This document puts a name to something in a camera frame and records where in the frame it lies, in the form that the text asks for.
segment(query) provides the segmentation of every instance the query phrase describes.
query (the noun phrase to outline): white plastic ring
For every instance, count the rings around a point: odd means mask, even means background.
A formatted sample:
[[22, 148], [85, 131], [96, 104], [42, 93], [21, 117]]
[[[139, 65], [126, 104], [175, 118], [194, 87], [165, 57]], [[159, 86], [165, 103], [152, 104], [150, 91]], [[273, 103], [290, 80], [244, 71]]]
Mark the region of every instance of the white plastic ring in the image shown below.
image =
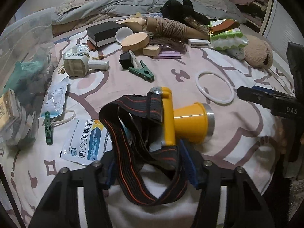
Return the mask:
[[[219, 77], [220, 79], [222, 79], [223, 81], [226, 82], [226, 84], [228, 85], [228, 87], [230, 88], [230, 91], [231, 91], [231, 96], [229, 97], [229, 99], [226, 99], [226, 100], [221, 100], [221, 99], [217, 99], [217, 98], [214, 98], [212, 97], [210, 94], [206, 93], [202, 87], [200, 86], [200, 83], [199, 83], [199, 78], [201, 75], [204, 75], [204, 74], [213, 74], [217, 77]], [[202, 71], [200, 73], [197, 74], [196, 76], [196, 79], [195, 79], [195, 83], [196, 83], [196, 86], [197, 88], [200, 90], [200, 92], [208, 99], [210, 99], [211, 101], [215, 102], [215, 103], [218, 103], [218, 104], [229, 104], [233, 101], [234, 99], [234, 91], [233, 91], [233, 87], [230, 85], [230, 83], [228, 82], [227, 79], [225, 79], [224, 77], [220, 76], [219, 74], [215, 73], [215, 72], [212, 72], [212, 71]]]

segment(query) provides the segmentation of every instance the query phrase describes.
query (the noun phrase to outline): white packet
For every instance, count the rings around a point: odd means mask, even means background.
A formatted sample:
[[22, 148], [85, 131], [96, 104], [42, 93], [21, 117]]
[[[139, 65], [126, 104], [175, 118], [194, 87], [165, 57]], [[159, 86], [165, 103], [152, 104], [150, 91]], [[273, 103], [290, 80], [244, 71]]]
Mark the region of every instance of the white packet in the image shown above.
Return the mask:
[[89, 165], [95, 160], [101, 160], [104, 153], [111, 150], [111, 137], [99, 120], [75, 118], [71, 122], [68, 139], [63, 145], [60, 157]]
[[46, 95], [47, 98], [45, 99], [41, 109], [41, 118], [45, 117], [46, 112], [50, 112], [51, 118], [60, 116], [63, 113], [68, 84], [69, 78], [66, 77], [48, 90], [48, 94]]

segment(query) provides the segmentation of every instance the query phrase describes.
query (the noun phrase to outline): screw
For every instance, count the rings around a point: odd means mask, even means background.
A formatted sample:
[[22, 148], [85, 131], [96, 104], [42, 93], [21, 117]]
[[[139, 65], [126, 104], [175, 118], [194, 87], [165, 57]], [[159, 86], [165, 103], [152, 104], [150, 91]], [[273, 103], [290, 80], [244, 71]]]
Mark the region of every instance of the screw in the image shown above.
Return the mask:
[[210, 160], [205, 160], [204, 166], [206, 166], [206, 167], [212, 166], [212, 162]]
[[63, 167], [60, 169], [60, 173], [64, 174], [64, 173], [67, 173], [70, 169], [67, 168], [67, 167]]
[[94, 166], [94, 167], [100, 166], [100, 161], [99, 161], [99, 160], [95, 160], [95, 161], [92, 163], [92, 166]]
[[244, 168], [243, 167], [237, 167], [237, 172], [238, 173], [244, 173], [245, 172], [245, 170], [244, 170]]

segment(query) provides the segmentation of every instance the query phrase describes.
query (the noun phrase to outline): bed sheet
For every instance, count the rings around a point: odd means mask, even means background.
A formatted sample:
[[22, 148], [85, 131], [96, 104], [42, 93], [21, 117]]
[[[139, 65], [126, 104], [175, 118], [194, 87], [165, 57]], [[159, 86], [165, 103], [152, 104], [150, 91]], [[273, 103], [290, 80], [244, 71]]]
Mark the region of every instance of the bed sheet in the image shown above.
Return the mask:
[[[78, 43], [86, 43], [87, 40], [86, 31], [74, 35], [71, 32], [70, 36], [57, 40], [55, 49], [59, 65], [63, 63], [62, 56], [65, 51]], [[106, 51], [106, 48], [99, 50], [99, 54]], [[195, 76], [202, 70], [214, 71], [224, 76], [235, 92], [240, 86], [253, 85], [283, 92], [285, 88], [292, 92], [292, 84], [282, 77], [282, 73], [274, 67], [272, 74], [255, 70], [244, 61], [237, 61], [212, 49], [188, 48], [188, 52], [181, 59], [153, 60], [147, 56], [139, 56], [155, 75], [155, 81], [149, 83], [128, 71], [122, 71], [119, 64], [120, 54], [122, 49], [117, 46], [116, 51], [107, 56], [106, 60], [110, 62], [108, 71], [92, 71], [84, 78], [70, 78], [66, 109], [75, 110], [77, 118], [98, 119], [101, 107], [122, 95], [145, 95], [154, 86], [167, 86], [173, 93], [174, 108], [203, 102], [213, 109], [213, 137], [208, 143], [195, 146], [205, 159], [229, 169], [243, 166], [259, 191], [263, 193], [266, 190], [278, 156], [276, 147], [282, 139], [277, 133], [278, 128], [282, 126], [281, 120], [260, 105], [240, 100], [236, 93], [234, 101], [226, 106], [206, 99], [196, 87]], [[65, 77], [66, 74], [59, 75], [55, 71], [51, 86]], [[206, 92], [217, 98], [225, 99], [230, 95], [227, 85], [217, 77], [203, 76], [200, 83]], [[66, 123], [55, 127], [54, 144], [48, 146], [45, 143], [44, 126], [40, 121], [38, 137], [33, 147], [18, 152], [8, 153], [3, 149], [0, 151], [0, 162], [27, 225], [57, 172], [62, 167], [69, 167], [71, 170], [83, 167], [59, 157], [69, 126], [69, 123]], [[160, 196], [169, 184], [165, 176], [150, 166], [145, 165], [141, 173], [148, 189], [155, 196]], [[188, 191], [179, 201], [145, 208], [131, 204], [116, 184], [111, 187], [110, 196], [106, 201], [114, 227], [188, 228], [193, 221], [199, 197], [200, 191], [189, 185]], [[6, 198], [3, 187], [0, 187], [0, 200], [8, 213], [14, 216], [11, 206], [5, 202]], [[225, 199], [221, 198], [218, 223], [224, 221], [224, 203]], [[81, 202], [79, 212], [82, 227], [86, 227], [84, 205]]]

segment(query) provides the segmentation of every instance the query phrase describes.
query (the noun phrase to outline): green clip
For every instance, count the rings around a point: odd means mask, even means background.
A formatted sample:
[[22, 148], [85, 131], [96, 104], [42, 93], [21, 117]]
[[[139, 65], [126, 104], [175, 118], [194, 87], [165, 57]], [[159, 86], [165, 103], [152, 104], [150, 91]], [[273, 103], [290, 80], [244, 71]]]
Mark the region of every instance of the green clip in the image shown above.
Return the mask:
[[52, 137], [52, 128], [51, 128], [51, 118], [50, 113], [45, 112], [45, 141], [48, 145], [53, 144], [53, 137]]
[[154, 74], [147, 68], [147, 66], [143, 63], [143, 61], [140, 61], [140, 64], [142, 66], [141, 69], [136, 69], [129, 67], [129, 71], [132, 74], [135, 74], [141, 78], [143, 78], [145, 81], [153, 82], [154, 81]]

